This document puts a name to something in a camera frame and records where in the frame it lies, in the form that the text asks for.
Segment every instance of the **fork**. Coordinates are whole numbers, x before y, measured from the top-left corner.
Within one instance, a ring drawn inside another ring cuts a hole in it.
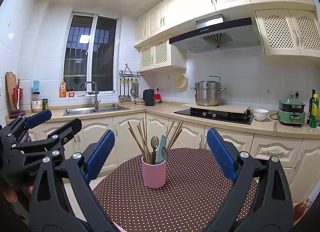
[[[159,146],[159,138],[155,135],[151,138],[152,151],[152,164],[156,164],[156,149]]]

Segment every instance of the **range hood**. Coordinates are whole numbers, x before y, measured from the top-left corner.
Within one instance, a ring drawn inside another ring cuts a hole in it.
[[[170,38],[169,44],[193,53],[259,44],[250,17],[226,21],[220,14],[196,23],[196,30]]]

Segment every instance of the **brown tablecloth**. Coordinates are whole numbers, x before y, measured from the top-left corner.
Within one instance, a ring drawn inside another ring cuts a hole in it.
[[[201,231],[221,205],[232,182],[210,150],[169,151],[166,184],[143,184],[141,155],[122,163],[93,190],[110,218],[128,232]],[[257,183],[252,180],[238,219],[247,215]]]

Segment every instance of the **wooden cutting board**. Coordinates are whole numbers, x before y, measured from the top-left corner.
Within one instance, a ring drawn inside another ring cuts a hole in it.
[[[196,109],[225,111],[225,112],[231,112],[231,113],[245,113],[250,108],[250,106],[242,106],[242,105],[221,105],[221,106],[214,106],[214,107],[206,107],[206,106],[198,106],[197,104],[185,104],[184,106],[188,106]]]

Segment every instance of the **black bottle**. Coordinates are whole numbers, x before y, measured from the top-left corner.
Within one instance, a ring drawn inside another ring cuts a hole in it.
[[[316,93],[316,90],[312,90],[312,97],[309,100],[309,111],[308,111],[308,119],[307,119],[307,124],[310,123],[310,115],[311,115],[311,108],[312,108],[312,100],[313,100],[313,95]]]

